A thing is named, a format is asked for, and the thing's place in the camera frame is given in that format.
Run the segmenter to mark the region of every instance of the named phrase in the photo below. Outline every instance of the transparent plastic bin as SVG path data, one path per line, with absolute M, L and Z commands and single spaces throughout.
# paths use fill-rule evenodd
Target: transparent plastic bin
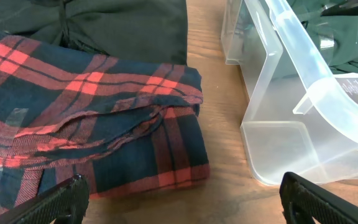
M 254 177 L 267 185 L 287 171 L 317 184 L 358 179 L 358 104 L 286 0 L 227 0 L 221 41 L 250 96 L 241 131 Z

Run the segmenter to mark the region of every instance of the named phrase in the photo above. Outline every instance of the wooden surface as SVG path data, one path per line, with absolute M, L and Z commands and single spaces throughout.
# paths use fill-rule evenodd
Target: wooden surface
M 187 0 L 188 64 L 203 77 L 199 122 L 211 164 L 202 187 L 92 200 L 84 223 L 285 223 L 278 187 L 249 172 L 240 124 L 247 106 L 239 68 L 225 65 L 219 43 L 226 0 Z M 323 186 L 358 206 L 358 180 Z

